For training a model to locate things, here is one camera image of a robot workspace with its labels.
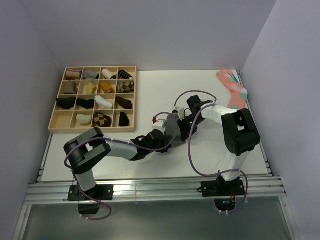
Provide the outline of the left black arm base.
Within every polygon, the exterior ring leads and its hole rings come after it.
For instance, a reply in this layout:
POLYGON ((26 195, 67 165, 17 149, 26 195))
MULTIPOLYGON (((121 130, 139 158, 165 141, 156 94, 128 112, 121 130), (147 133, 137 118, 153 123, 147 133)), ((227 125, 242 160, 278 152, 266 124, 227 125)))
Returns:
MULTIPOLYGON (((109 201, 113 199, 114 186, 112 184, 97 184, 94 188, 84 193, 95 200, 109 201)), ((80 191, 77 185, 71 185, 67 200, 69 202, 83 202, 89 201, 90 199, 80 191)), ((91 216, 97 214, 100 207, 100 203, 79 203, 78 212, 81 215, 91 216)))

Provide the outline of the grey sock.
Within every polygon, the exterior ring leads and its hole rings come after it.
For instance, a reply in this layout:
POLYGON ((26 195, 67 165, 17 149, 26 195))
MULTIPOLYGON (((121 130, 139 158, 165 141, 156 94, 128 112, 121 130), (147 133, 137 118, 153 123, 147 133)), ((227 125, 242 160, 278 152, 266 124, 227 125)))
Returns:
POLYGON ((169 114, 166 119, 165 137, 168 143, 172 141, 172 148, 182 146, 186 143, 182 140, 182 133, 178 124, 179 120, 180 118, 176 110, 169 114))

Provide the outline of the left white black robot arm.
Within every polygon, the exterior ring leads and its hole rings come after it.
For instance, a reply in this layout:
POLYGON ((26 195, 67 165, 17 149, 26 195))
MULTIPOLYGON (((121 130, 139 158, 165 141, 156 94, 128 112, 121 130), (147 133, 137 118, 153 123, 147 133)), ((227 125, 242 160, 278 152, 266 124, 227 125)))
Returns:
POLYGON ((70 163, 68 167, 79 184, 79 194, 86 200, 91 200, 98 195, 93 167, 103 158, 139 161, 153 152, 167 152, 175 137, 176 134, 168 135, 154 129, 147 135, 124 141, 108 137, 100 128, 95 127, 68 141, 63 149, 70 163))

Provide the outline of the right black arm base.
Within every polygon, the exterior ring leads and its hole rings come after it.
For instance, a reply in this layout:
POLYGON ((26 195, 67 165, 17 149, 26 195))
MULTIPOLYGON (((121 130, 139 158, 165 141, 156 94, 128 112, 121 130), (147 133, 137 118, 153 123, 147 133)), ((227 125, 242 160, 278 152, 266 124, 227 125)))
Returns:
POLYGON ((213 197, 215 207, 226 215, 237 207, 236 197, 247 197, 247 187, 240 177, 232 181, 225 181, 219 176, 216 180, 206 180, 196 189, 204 198, 213 197))

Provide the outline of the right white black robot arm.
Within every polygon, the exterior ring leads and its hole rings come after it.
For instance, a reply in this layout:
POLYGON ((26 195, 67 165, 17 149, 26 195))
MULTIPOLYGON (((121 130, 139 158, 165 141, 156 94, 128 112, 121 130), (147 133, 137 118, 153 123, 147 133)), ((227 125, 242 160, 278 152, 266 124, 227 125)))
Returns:
POLYGON ((229 194, 236 181, 240 179, 242 166, 261 138, 247 108, 234 109, 216 104, 212 100, 202 101, 198 95, 187 101, 191 114, 178 121, 181 141, 188 141, 188 156, 191 157, 191 139, 198 125, 211 120, 222 126, 227 154, 224 165, 218 172, 217 191, 222 195, 229 194))

